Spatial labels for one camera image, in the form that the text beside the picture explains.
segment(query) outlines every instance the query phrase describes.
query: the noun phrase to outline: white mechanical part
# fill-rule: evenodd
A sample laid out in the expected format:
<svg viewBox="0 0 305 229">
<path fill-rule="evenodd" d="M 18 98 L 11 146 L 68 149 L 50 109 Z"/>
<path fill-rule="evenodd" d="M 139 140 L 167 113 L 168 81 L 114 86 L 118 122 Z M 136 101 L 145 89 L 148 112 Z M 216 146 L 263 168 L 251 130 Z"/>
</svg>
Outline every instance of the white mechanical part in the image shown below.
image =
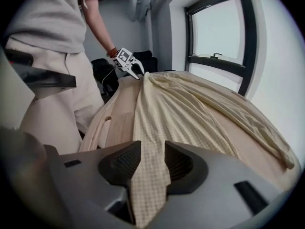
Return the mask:
<svg viewBox="0 0 305 229">
<path fill-rule="evenodd" d="M 119 50 L 116 56 L 113 58 L 113 61 L 121 71 L 127 72 L 136 80 L 139 80 L 140 78 L 132 70 L 132 66 L 134 64 L 139 65 L 142 74 L 145 73 L 142 63 L 133 57 L 132 52 L 128 51 L 126 48 Z"/>
</svg>

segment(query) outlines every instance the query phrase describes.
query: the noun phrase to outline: window handle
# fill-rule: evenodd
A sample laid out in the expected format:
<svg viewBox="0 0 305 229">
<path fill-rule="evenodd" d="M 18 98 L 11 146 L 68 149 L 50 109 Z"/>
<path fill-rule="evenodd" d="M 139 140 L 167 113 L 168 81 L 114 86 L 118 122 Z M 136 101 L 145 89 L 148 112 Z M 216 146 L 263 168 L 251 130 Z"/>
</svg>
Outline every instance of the window handle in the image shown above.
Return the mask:
<svg viewBox="0 0 305 229">
<path fill-rule="evenodd" d="M 215 56 L 216 54 L 218 54 L 218 55 L 221 55 L 221 56 L 222 56 L 222 54 L 221 54 L 221 53 L 214 53 L 214 55 L 213 55 L 213 56 L 211 56 L 211 58 L 213 58 L 213 59 L 218 59 L 218 57 L 216 57 L 216 56 Z"/>
</svg>

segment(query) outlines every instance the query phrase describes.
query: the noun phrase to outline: wooden table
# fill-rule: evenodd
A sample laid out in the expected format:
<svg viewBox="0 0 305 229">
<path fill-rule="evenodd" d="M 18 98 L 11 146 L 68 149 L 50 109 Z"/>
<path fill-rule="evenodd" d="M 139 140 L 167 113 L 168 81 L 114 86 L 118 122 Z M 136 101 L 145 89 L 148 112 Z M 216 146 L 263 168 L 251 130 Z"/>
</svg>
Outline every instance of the wooden table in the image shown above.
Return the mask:
<svg viewBox="0 0 305 229">
<path fill-rule="evenodd" d="M 188 72 L 179 73 L 210 83 Z M 142 80 L 137 81 L 130 76 L 119 79 L 118 90 L 94 117 L 84 137 L 81 152 L 95 150 L 98 144 L 104 148 L 132 141 L 134 110 L 141 85 Z M 240 101 L 248 102 L 237 93 L 232 92 L 232 94 L 240 98 Z M 292 170 L 286 169 L 282 162 L 262 148 L 243 129 L 220 112 L 209 109 L 226 130 L 237 148 L 241 160 L 246 165 L 282 190 L 287 190 L 295 185 L 301 175 L 300 164 L 296 156 L 294 156 L 295 167 Z"/>
</svg>

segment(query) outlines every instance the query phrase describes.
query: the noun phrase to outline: yellow garment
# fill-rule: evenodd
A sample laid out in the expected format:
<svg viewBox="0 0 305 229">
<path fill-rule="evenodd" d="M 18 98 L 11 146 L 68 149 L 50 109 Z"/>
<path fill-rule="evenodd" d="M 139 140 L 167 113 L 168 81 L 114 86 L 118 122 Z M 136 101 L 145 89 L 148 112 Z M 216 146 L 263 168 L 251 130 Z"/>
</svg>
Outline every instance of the yellow garment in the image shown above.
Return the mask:
<svg viewBox="0 0 305 229">
<path fill-rule="evenodd" d="M 288 168 L 293 168 L 290 147 L 270 122 L 236 101 L 231 92 L 224 92 L 176 73 L 145 74 L 133 129 L 133 139 L 142 142 L 141 162 L 132 177 L 131 188 L 138 227 L 145 227 L 166 201 L 170 176 L 164 162 L 165 140 L 240 158 L 206 104 L 239 125 L 272 155 L 284 160 Z"/>
</svg>

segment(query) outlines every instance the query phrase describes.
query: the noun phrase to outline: person's arm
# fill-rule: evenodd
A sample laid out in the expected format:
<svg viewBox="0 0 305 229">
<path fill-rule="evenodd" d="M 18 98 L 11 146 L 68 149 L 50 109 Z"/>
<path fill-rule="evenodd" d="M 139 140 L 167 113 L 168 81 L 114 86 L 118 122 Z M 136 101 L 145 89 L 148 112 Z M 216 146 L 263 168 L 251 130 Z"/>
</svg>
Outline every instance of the person's arm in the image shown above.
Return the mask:
<svg viewBox="0 0 305 229">
<path fill-rule="evenodd" d="M 110 38 L 109 33 L 107 32 L 104 21 L 100 15 L 99 11 L 99 1 L 98 0 L 85 0 L 86 8 L 81 3 L 82 10 L 84 13 L 85 20 L 89 25 L 91 31 L 93 32 L 96 39 L 100 42 L 103 48 L 107 51 L 107 53 L 111 52 L 115 47 Z"/>
</svg>

